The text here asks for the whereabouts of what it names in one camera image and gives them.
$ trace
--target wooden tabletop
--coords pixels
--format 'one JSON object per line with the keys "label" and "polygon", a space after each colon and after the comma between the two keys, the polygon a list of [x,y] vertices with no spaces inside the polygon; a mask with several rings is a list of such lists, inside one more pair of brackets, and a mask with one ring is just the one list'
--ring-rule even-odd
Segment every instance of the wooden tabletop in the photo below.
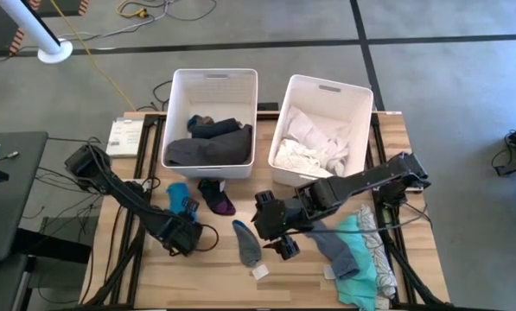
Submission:
{"label": "wooden tabletop", "polygon": [[[378,112],[380,129],[385,144],[386,156],[390,158],[401,151],[411,151],[409,138],[405,129],[404,118],[399,112]],[[127,112],[126,117],[135,116]],[[198,210],[198,221],[214,226],[220,241],[209,252],[196,252],[190,257],[170,257],[160,243],[148,236],[145,239],[142,266],[137,290],[136,308],[344,308],[338,302],[334,281],[325,280],[323,265],[328,260],[318,251],[315,242],[303,235],[293,238],[300,246],[301,253],[288,261],[273,250],[263,250],[263,261],[270,274],[256,281],[252,269],[246,268],[239,261],[239,247],[232,222],[238,219],[248,224],[256,236],[251,218],[255,213],[253,195],[266,189],[273,190],[278,198],[293,194],[291,187],[275,184],[267,163],[271,139],[276,121],[259,121],[257,126],[257,148],[252,177],[247,180],[227,181],[226,193],[237,209],[232,217],[219,216],[212,213],[196,189],[197,181],[188,180],[158,164],[156,176],[162,185],[152,194],[152,204],[163,208],[169,206],[169,197],[165,194],[167,185],[172,182],[186,182],[194,198],[201,205]],[[150,158],[152,146],[150,134],[147,159]],[[372,136],[373,155],[376,161],[377,152]],[[148,160],[143,167],[143,176],[148,171]],[[135,167],[134,159],[117,159],[112,170],[120,178],[132,178]],[[408,194],[409,202],[422,209],[424,198],[421,194]],[[349,214],[354,213],[362,204],[373,208],[370,192],[352,197],[338,213],[324,219],[327,226],[335,226]],[[106,197],[102,204],[99,223],[94,238],[93,259],[94,272],[88,297],[92,297],[105,280],[105,266],[110,250],[112,235],[115,242],[112,248],[111,268],[115,266],[119,251],[119,241],[123,232],[125,210],[115,232],[112,232],[114,219],[118,211],[118,203],[112,197]],[[416,213],[402,207],[400,221],[416,217]],[[407,256],[411,267],[418,273],[434,295],[448,301],[448,292],[442,269],[436,252],[436,245],[429,223],[420,219],[402,228]],[[213,232],[204,228],[199,243],[206,248],[215,240]],[[89,269],[82,293],[85,292],[89,279]],[[405,288],[402,285],[401,271],[395,269],[400,286],[400,300],[405,301]],[[120,301],[126,300],[131,265],[124,273]]]}

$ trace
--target laundry basket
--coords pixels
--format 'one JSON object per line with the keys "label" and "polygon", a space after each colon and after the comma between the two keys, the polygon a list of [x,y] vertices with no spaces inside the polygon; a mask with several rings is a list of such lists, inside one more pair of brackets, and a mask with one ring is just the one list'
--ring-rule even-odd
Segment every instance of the laundry basket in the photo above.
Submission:
{"label": "laundry basket", "polygon": [[[162,144],[162,165],[178,174],[194,178],[248,178],[252,173],[256,147],[258,113],[258,73],[253,69],[179,69],[171,84],[168,120]],[[163,160],[167,146],[178,139],[190,138],[187,122],[193,115],[209,116],[215,121],[230,117],[249,124],[252,151],[240,165],[168,166]]]}
{"label": "laundry basket", "polygon": [[363,170],[373,109],[371,90],[325,79],[293,75],[284,95],[283,107],[269,152],[271,177],[275,182],[297,187],[319,178],[316,175],[298,173],[273,164],[278,146],[286,131],[290,107],[296,107],[305,113],[315,126],[326,133],[341,126],[349,127],[347,136],[349,155],[346,159],[344,176]]}

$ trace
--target teal shirt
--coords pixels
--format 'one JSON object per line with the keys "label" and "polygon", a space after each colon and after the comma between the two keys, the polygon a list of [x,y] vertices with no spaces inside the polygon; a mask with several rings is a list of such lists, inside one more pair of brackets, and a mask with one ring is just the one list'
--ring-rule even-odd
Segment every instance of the teal shirt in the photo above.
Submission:
{"label": "teal shirt", "polygon": [[[339,225],[339,230],[358,231],[358,218],[355,215],[348,216]],[[361,234],[336,233],[344,241],[354,254],[355,261],[360,267],[360,273],[356,276],[341,281],[336,279],[338,300],[342,303],[358,306],[366,311],[374,311],[377,299],[377,270],[371,258],[371,253],[365,246]]]}

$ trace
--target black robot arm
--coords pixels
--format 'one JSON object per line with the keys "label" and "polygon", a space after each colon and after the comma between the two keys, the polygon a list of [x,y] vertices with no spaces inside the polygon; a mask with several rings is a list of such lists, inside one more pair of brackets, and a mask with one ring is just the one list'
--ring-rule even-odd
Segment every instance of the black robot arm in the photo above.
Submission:
{"label": "black robot arm", "polygon": [[194,222],[192,211],[198,202],[185,198],[185,212],[179,215],[152,206],[144,200],[143,186],[134,181],[121,181],[110,167],[110,157],[99,147],[87,144],[66,160],[66,169],[84,189],[109,194],[118,203],[135,213],[148,233],[169,250],[171,256],[190,254],[198,244],[202,225]]}
{"label": "black robot arm", "polygon": [[272,191],[256,194],[257,212],[252,221],[260,238],[275,240],[266,245],[283,259],[299,253],[297,243],[285,233],[289,229],[310,231],[313,222],[330,216],[353,195],[378,187],[390,205],[405,202],[407,187],[428,187],[421,163],[413,154],[401,153],[389,162],[348,177],[328,177],[296,187],[296,195],[287,200],[275,199]]}

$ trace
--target white patterned fabric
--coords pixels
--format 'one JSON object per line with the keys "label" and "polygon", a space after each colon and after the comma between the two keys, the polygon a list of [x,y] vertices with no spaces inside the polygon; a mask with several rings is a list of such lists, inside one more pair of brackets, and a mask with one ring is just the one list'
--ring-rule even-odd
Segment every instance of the white patterned fabric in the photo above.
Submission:
{"label": "white patterned fabric", "polygon": [[[377,229],[375,224],[375,218],[371,207],[361,205],[360,210],[357,213],[358,216],[358,227],[360,230],[374,230]],[[385,248],[382,244],[382,239],[377,232],[364,233],[361,235],[365,240],[365,245],[371,256],[373,257],[373,263],[377,269],[377,289],[380,294],[386,297],[392,298],[396,294],[396,277],[390,269],[388,259],[386,259]]]}

